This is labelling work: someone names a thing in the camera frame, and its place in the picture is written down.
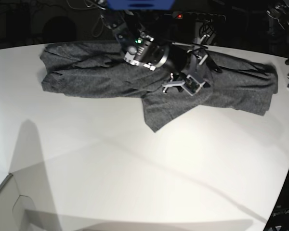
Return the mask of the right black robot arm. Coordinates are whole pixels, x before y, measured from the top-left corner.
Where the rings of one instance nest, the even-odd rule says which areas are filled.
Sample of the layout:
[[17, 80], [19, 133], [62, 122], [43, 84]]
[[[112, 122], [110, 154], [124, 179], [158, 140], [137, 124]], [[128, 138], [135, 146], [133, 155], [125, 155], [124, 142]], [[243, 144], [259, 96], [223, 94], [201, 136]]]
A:
[[166, 23], [160, 23], [162, 11], [171, 9], [172, 0], [86, 0], [88, 8], [100, 10], [102, 22], [109, 28], [130, 65], [151, 71], [164, 67], [170, 79], [163, 84], [163, 93], [176, 88], [194, 96], [210, 84], [200, 76], [198, 69], [206, 65], [209, 70], [221, 73], [221, 68], [210, 57], [203, 44], [182, 43], [159, 35]]

